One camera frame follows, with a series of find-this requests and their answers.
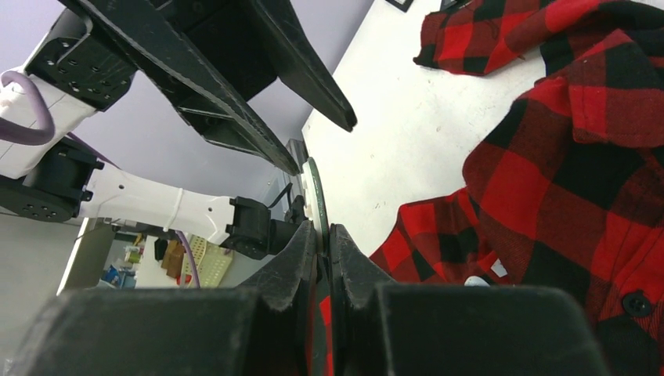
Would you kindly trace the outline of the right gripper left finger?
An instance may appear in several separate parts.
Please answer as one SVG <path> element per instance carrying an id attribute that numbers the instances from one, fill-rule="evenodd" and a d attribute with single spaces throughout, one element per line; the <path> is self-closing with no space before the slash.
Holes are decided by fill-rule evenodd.
<path id="1" fill-rule="evenodd" d="M 66 291 L 37 316 L 11 375 L 308 375 L 316 231 L 236 287 Z"/>

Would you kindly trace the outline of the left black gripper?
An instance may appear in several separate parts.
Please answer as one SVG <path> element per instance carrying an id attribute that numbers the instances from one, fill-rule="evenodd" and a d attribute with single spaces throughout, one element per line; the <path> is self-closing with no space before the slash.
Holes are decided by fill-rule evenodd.
<path id="1" fill-rule="evenodd" d="M 28 74 L 106 110 L 144 73 L 176 110 L 224 112 L 258 155 L 298 164 L 249 100 L 277 77 L 351 132 L 355 111 L 308 40 L 290 1 L 63 1 Z"/>

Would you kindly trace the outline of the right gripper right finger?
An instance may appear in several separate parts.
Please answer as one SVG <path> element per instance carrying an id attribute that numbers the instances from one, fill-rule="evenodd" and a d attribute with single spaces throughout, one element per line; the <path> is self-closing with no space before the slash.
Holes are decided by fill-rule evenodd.
<path id="1" fill-rule="evenodd" d="M 336 375 L 607 375 L 581 308 L 545 287 L 404 284 L 330 228 Z"/>

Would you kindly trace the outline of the red black plaid shirt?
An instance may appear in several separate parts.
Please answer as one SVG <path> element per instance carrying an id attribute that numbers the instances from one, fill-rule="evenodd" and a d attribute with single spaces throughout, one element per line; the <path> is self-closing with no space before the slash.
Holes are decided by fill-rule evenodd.
<path id="1" fill-rule="evenodd" d="M 663 372 L 663 4 L 375 4 L 303 128 L 331 222 L 404 284 L 545 287 L 611 375 Z"/>

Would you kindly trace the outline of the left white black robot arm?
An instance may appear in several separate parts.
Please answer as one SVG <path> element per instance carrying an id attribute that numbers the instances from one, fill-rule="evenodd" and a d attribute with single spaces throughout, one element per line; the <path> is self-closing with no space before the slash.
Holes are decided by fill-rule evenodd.
<path id="1" fill-rule="evenodd" d="M 66 1 L 41 44 L 1 76 L 1 206 L 24 218 L 84 216 L 183 231 L 253 259 L 279 253 L 295 224 L 242 197 L 132 175 L 74 130 L 109 110 L 144 73 L 206 142 L 301 166 L 250 100 L 275 80 L 347 132 L 350 102 L 289 1 Z"/>

